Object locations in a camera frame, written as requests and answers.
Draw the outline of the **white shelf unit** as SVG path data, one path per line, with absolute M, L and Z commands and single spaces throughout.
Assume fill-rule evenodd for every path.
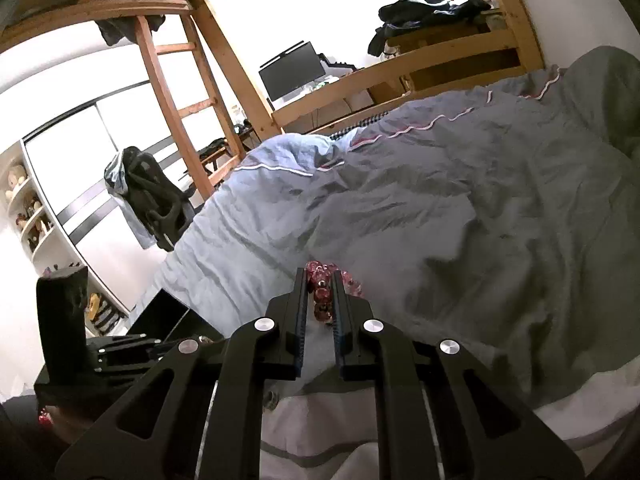
M 49 275 L 68 266 L 89 266 L 55 217 L 22 140 L 1 153 L 1 218 L 9 222 L 38 275 Z M 126 333 L 127 309 L 96 272 L 87 272 L 87 335 Z

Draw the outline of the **pile of dark clothes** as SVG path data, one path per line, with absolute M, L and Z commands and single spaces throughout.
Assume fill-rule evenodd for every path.
M 417 30 L 472 21 L 491 5 L 484 0 L 398 0 L 378 9 L 382 25 L 368 45 L 368 55 L 376 58 L 383 53 L 386 41 Z

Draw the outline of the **light blue hanging garment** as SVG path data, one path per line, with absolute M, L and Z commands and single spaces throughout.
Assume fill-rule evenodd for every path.
M 126 181 L 123 150 L 120 150 L 105 167 L 104 183 L 107 193 L 113 197 L 113 200 L 119 206 L 129 229 L 141 248 L 149 249 L 156 243 L 156 239 L 139 220 L 134 208 L 131 207 L 127 200 L 129 186 Z

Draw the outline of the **black office chair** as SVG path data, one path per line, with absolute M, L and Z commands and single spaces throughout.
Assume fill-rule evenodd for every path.
M 123 151 L 129 186 L 127 200 L 155 237 L 154 245 L 172 252 L 195 217 L 190 201 L 193 191 L 181 191 L 175 186 L 150 153 L 135 146 Z

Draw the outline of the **black computer monitor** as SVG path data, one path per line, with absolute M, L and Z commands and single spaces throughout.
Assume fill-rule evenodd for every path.
M 299 41 L 259 67 L 269 99 L 277 101 L 326 74 L 310 41 Z

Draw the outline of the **wooden bunk bed frame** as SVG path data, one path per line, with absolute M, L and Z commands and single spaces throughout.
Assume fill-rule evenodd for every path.
M 245 38 L 253 47 L 267 50 L 271 41 L 280 40 L 285 32 L 295 36 L 303 28 L 319 27 L 326 20 L 325 37 L 350 44 L 352 36 L 337 32 L 340 23 L 356 22 L 358 15 L 352 6 L 331 6 L 336 0 L 242 0 L 252 16 L 241 27 Z M 524 74 L 544 66 L 541 50 L 532 21 L 522 0 L 497 0 L 498 9 L 506 20 L 506 27 L 488 37 L 471 36 L 448 40 L 434 47 L 410 53 L 407 61 L 372 66 L 350 75 L 347 79 L 304 96 L 293 104 L 270 112 L 266 101 L 247 75 L 238 54 L 229 44 L 219 25 L 215 9 L 209 0 L 13 0 L 8 24 L 1 29 L 1 49 L 11 50 L 25 41 L 79 23 L 133 16 L 142 20 L 147 15 L 177 14 L 190 18 L 200 32 L 216 62 L 227 78 L 231 89 L 247 112 L 257 132 L 273 136 L 288 122 L 311 110 L 313 105 L 323 106 L 330 99 L 358 91 L 365 84 L 378 84 L 388 78 L 423 70 L 460 58 L 492 51 L 514 50 L 518 66 L 514 73 Z

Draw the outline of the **wooden ladder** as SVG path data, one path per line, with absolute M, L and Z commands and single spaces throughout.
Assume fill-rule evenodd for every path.
M 193 18 L 181 15 L 179 21 L 183 33 L 174 44 L 156 44 L 149 20 L 144 16 L 134 19 L 134 33 L 172 140 L 195 188 L 203 200 L 208 200 L 246 151 Z M 224 139 L 227 160 L 220 168 L 207 170 L 206 159 L 198 151 L 217 138 Z

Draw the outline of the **grey duvet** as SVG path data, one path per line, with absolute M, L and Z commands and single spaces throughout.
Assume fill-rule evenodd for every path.
M 598 47 L 408 102 L 338 140 L 260 144 L 155 272 L 230 335 L 311 260 L 376 316 L 452 337 L 534 405 L 639 354 L 639 63 Z

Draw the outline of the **wooden folding side table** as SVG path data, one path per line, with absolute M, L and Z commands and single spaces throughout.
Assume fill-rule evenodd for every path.
M 246 144 L 247 141 L 259 140 L 255 130 L 248 128 L 246 125 L 241 126 L 236 136 L 240 140 L 241 148 L 246 152 L 252 149 Z M 240 163 L 240 156 L 232 153 L 231 146 L 226 138 L 213 140 L 212 143 L 209 143 L 198 152 L 198 157 L 214 190 L 221 186 L 224 179 Z

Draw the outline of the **black jewelry box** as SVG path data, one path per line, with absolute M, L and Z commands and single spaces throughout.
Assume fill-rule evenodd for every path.
M 191 336 L 205 336 L 212 341 L 224 340 L 224 336 L 198 312 L 163 289 L 143 308 L 127 334 L 145 335 L 163 342 Z

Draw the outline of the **white sliding wardrobe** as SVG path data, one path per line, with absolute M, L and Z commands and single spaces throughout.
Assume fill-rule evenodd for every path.
M 164 168 L 179 160 L 148 82 L 58 116 L 28 138 L 26 155 L 72 254 L 121 307 L 132 310 L 164 253 L 140 245 L 106 190 L 104 169 L 128 146 L 149 152 Z

